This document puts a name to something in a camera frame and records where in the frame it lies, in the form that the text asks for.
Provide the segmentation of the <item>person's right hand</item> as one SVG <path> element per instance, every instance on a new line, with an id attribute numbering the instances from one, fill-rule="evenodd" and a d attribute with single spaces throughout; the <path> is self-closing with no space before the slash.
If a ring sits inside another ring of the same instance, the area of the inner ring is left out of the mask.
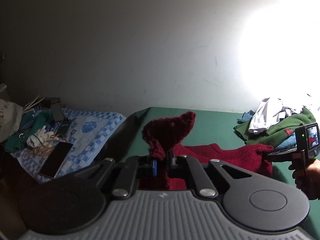
<path id="1" fill-rule="evenodd" d="M 289 170 L 293 171 L 296 188 L 303 191 L 310 200 L 319 200 L 319 160 L 308 160 L 306 167 L 291 163 Z"/>

